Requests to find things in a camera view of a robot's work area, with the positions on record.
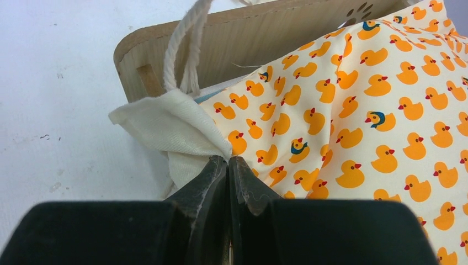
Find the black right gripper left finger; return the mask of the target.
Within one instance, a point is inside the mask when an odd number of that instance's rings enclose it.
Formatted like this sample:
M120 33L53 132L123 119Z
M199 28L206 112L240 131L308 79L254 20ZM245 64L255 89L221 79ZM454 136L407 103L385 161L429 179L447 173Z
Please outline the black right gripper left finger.
M46 202L22 218L2 264L226 264L227 163L213 156L163 201Z

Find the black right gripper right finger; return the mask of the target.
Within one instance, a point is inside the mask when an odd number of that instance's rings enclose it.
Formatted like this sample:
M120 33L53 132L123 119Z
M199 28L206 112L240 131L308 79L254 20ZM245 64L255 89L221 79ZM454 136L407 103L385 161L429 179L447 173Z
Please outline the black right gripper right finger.
M437 264L401 203L284 199L242 157L228 163L234 264Z

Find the orange patterned bed cushion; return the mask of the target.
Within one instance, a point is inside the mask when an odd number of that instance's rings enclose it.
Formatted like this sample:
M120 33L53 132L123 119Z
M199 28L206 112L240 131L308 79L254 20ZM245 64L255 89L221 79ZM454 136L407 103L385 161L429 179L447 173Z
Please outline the orange patterned bed cushion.
M196 75L109 114L165 152L181 188L243 157L286 199L373 199L414 211L437 264L467 263L467 37L443 1L340 28L197 104Z

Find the wooden pet bed frame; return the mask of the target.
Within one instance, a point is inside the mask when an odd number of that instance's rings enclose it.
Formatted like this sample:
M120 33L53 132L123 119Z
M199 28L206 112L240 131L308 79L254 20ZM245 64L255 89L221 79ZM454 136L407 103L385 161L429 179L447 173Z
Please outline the wooden pet bed frame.
M197 75L206 88L250 73L340 27L384 17L410 1L272 1L209 13L197 1L179 20L137 29L113 59L129 102L157 97Z

